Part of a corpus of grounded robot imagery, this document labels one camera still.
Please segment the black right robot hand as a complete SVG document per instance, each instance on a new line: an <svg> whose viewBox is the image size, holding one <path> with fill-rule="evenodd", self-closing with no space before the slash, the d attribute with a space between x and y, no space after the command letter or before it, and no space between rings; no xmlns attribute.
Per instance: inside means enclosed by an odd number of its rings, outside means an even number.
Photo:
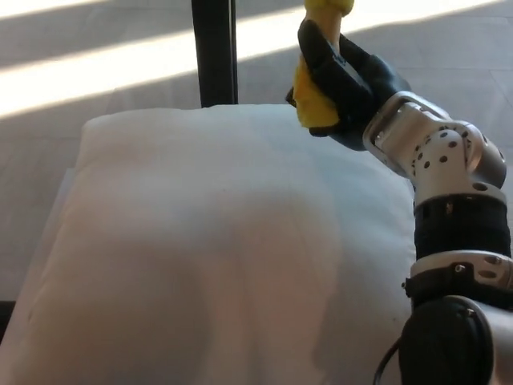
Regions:
<svg viewBox="0 0 513 385"><path fill-rule="evenodd" d="M343 34L330 43L319 26L307 20L297 32L306 74L334 103L335 123L309 129L311 136L331 137L363 152L363 133L378 110L393 95L410 91L408 82L386 61L366 52Z"/></svg>

